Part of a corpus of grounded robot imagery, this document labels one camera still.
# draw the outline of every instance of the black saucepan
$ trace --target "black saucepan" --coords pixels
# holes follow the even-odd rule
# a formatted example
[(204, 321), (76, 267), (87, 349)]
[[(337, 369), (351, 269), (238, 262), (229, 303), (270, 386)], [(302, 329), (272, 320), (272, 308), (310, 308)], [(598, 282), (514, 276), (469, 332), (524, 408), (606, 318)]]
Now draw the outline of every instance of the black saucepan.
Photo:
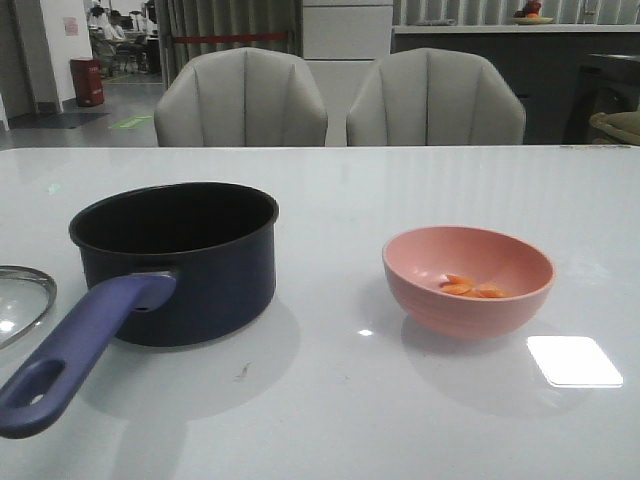
[(115, 335), (151, 346), (211, 340), (275, 292), (278, 205), (242, 185), (122, 193), (71, 221), (89, 292), (0, 389), (0, 435), (24, 438), (63, 413)]

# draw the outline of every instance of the white table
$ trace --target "white table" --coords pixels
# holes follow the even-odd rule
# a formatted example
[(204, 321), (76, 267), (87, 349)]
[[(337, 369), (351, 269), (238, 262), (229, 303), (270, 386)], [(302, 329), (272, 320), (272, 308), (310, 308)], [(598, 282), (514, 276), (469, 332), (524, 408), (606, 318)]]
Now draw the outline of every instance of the white table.
[[(59, 287), (46, 320), (0, 350), (1, 382), (85, 291), (71, 217), (114, 193), (192, 180), (278, 200), (273, 303), (191, 348), (114, 340), (56, 424), (0, 439), (0, 478), (638, 479), (638, 148), (0, 152), (0, 264), (44, 270)], [(547, 252), (557, 282), (534, 319), (461, 343), (407, 317), (381, 249), (432, 224)], [(551, 387), (532, 335), (593, 338), (623, 386)]]

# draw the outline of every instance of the pot handle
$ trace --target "pot handle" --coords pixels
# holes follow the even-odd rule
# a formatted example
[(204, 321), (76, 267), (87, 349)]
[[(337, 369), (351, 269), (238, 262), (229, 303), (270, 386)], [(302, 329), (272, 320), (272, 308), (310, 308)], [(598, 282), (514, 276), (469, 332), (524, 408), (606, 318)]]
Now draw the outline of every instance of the pot handle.
[(89, 290), (0, 389), (0, 435), (25, 438), (51, 426), (127, 316), (160, 307), (175, 286), (170, 273), (157, 272)]

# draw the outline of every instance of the bowl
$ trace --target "bowl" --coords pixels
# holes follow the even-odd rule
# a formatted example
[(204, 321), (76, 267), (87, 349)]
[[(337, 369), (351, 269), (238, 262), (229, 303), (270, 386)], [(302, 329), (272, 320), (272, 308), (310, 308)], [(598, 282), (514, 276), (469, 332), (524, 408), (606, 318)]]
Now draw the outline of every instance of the bowl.
[[(497, 337), (520, 328), (542, 306), (555, 276), (549, 257), (533, 245), (465, 226), (401, 233), (387, 242), (382, 257), (387, 282), (400, 306), (422, 325), (459, 339)], [(473, 284), (465, 295), (491, 284), (506, 296), (445, 293), (442, 286), (450, 283), (452, 274)]]

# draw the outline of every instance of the chair backrest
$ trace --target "chair backrest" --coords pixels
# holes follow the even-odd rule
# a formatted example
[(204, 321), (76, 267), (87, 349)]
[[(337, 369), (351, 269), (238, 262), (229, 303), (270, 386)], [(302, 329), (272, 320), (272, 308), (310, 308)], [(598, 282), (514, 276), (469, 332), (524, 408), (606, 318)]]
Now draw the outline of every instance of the chair backrest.
[(323, 146), (327, 112), (303, 59), (247, 47), (187, 63), (155, 127), (160, 146)]
[(421, 48), (373, 62), (347, 114), (347, 144), (515, 145), (525, 119), (487, 59)]

